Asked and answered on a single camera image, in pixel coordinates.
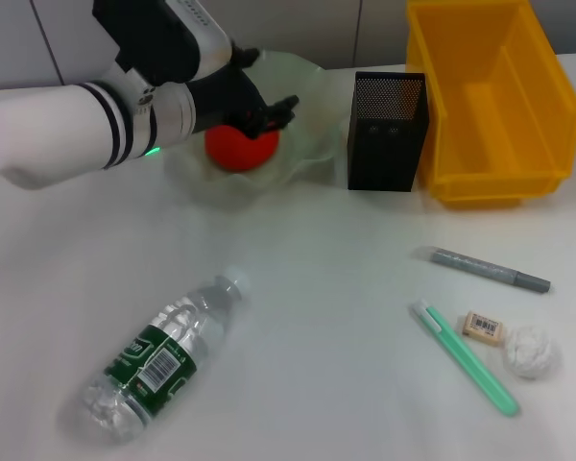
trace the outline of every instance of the crumpled paper ball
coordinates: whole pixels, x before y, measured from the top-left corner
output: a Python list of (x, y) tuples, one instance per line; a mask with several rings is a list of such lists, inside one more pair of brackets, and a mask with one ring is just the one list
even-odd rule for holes
[(528, 379), (546, 375), (557, 359), (552, 339), (546, 331), (537, 327), (512, 330), (506, 337), (505, 353), (510, 369)]

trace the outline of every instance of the mesh container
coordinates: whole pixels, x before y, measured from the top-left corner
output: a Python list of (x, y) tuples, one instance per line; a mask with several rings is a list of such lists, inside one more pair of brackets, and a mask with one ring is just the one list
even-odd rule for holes
[(357, 72), (348, 188), (412, 190), (428, 126), (424, 74)]

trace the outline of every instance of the eraser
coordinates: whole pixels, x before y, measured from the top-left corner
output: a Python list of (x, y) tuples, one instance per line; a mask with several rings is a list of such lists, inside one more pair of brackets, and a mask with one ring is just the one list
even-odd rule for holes
[(463, 325), (463, 334), (490, 346), (499, 346), (502, 340), (503, 324), (470, 312)]

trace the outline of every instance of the robotic arm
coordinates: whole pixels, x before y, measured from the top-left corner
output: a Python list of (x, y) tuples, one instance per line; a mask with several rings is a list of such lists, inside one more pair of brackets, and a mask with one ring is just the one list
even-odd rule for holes
[(0, 102), (0, 175), (41, 188), (231, 125), (249, 138), (285, 128), (297, 96), (268, 107), (241, 50), (197, 0), (95, 0), (119, 45), (98, 81)]

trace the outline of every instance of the green bottle label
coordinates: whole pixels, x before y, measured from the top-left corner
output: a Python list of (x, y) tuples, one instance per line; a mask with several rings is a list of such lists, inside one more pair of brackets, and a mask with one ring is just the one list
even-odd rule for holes
[(152, 416), (173, 398), (196, 372), (186, 351), (161, 329), (148, 325), (105, 368), (105, 375), (128, 389)]

